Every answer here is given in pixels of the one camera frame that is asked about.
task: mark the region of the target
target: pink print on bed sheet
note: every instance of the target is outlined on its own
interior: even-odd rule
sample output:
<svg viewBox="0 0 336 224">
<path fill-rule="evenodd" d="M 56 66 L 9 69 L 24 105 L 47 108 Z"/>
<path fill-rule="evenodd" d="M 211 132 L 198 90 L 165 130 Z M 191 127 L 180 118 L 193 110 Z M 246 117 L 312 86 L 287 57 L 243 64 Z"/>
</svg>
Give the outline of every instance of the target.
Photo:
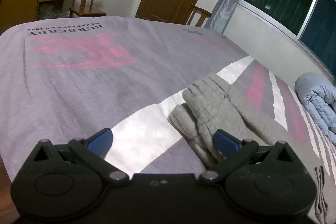
<svg viewBox="0 0 336 224">
<path fill-rule="evenodd" d="M 37 37 L 39 42 L 48 44 L 35 48 L 34 52 L 81 52 L 90 59 L 75 64 L 38 64 L 35 67 L 70 68 L 70 69 L 106 69 L 125 65 L 132 65 L 136 59 L 122 45 L 113 45 L 113 37 L 107 33 L 95 35 L 96 38 L 63 39 Z"/>
</svg>

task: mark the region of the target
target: bed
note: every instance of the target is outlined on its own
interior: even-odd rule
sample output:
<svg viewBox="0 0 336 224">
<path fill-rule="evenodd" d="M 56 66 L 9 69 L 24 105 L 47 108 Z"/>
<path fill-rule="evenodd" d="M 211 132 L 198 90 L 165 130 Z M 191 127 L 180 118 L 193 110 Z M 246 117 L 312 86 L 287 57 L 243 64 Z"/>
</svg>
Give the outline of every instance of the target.
<svg viewBox="0 0 336 224">
<path fill-rule="evenodd" d="M 130 176 L 199 175 L 204 165 L 167 117 L 211 72 L 288 132 L 273 139 L 306 147 L 297 154 L 313 179 L 313 166 L 324 167 L 336 211 L 336 149 L 290 87 L 215 31 L 122 17 L 42 20 L 1 35 L 0 153 L 10 179 L 40 139 L 63 144 L 106 127 L 114 143 L 105 160 Z"/>
</svg>

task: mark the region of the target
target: window frame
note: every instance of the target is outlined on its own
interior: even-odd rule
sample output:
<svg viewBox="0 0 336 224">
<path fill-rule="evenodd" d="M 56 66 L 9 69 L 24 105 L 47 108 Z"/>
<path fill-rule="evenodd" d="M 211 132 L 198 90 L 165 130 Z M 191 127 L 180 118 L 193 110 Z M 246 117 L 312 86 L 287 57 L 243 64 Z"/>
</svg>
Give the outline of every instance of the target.
<svg viewBox="0 0 336 224">
<path fill-rule="evenodd" d="M 274 29 L 282 32 L 286 36 L 288 36 L 291 40 L 293 40 L 301 49 L 304 50 L 305 53 L 307 53 L 308 57 L 320 68 L 323 70 L 325 74 L 328 75 L 328 77 L 333 80 L 334 82 L 336 75 L 333 75 L 330 70 L 326 67 L 326 65 L 316 56 L 315 53 L 313 53 L 303 42 L 301 42 L 302 34 L 304 33 L 310 18 L 312 16 L 312 13 L 315 9 L 316 3 L 318 0 L 313 0 L 312 4 L 310 6 L 310 9 L 307 13 L 307 16 L 303 22 L 303 25 L 298 33 L 298 35 L 295 35 L 293 32 L 291 32 L 289 29 L 287 29 L 284 25 L 282 25 L 280 22 L 276 21 L 273 17 L 269 16 L 265 12 L 261 11 L 257 7 L 253 6 L 252 4 L 244 1 L 239 0 L 238 6 L 241 7 L 243 10 L 246 10 L 247 12 L 253 14 L 254 16 L 258 17 L 260 20 L 262 20 L 267 25 L 273 27 Z"/>
</svg>

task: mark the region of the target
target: wooden chair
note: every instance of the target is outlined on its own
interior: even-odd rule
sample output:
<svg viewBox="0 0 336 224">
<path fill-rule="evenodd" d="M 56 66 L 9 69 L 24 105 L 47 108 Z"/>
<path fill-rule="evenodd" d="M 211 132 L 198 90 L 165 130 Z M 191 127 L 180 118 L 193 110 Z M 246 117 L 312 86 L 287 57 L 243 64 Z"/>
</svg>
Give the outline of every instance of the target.
<svg viewBox="0 0 336 224">
<path fill-rule="evenodd" d="M 73 14 L 76 14 L 79 17 L 101 17 L 101 16 L 106 16 L 106 13 L 98 10 L 98 9 L 93 9 L 93 0 L 91 0 L 90 7 L 85 8 L 86 0 L 81 0 L 81 4 L 79 5 L 79 8 L 76 9 L 74 7 L 75 5 L 75 0 L 72 0 L 72 4 L 70 7 L 70 17 L 72 17 Z"/>
<path fill-rule="evenodd" d="M 193 13 L 192 13 L 192 15 L 191 15 L 191 17 L 190 17 L 190 19 L 189 19 L 187 25 L 190 25 L 190 24 L 191 24 L 191 22 L 192 22 L 193 19 L 194 19 L 195 14 L 198 13 L 198 14 L 201 15 L 201 17 L 199 18 L 199 20 L 197 21 L 197 23 L 196 23 L 195 26 L 196 26 L 196 27 L 202 27 L 203 22 L 205 21 L 205 19 L 211 17 L 212 14 L 211 14 L 210 12 L 208 12 L 207 10 L 204 10 L 204 9 L 202 9 L 202 8 L 199 8 L 199 7 L 195 6 L 195 5 L 194 5 L 193 7 L 194 7 L 194 9 L 193 9 Z"/>
</svg>

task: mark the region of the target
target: wooden floor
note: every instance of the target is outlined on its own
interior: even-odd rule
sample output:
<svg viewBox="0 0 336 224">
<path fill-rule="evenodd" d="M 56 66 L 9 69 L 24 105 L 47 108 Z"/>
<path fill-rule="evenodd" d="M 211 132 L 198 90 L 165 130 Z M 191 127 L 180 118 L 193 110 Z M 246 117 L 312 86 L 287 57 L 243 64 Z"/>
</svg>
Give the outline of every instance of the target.
<svg viewBox="0 0 336 224">
<path fill-rule="evenodd" d="M 18 213 L 12 202 L 10 190 L 11 181 L 7 175 L 0 156 L 0 223 L 12 224 L 18 219 Z"/>
</svg>

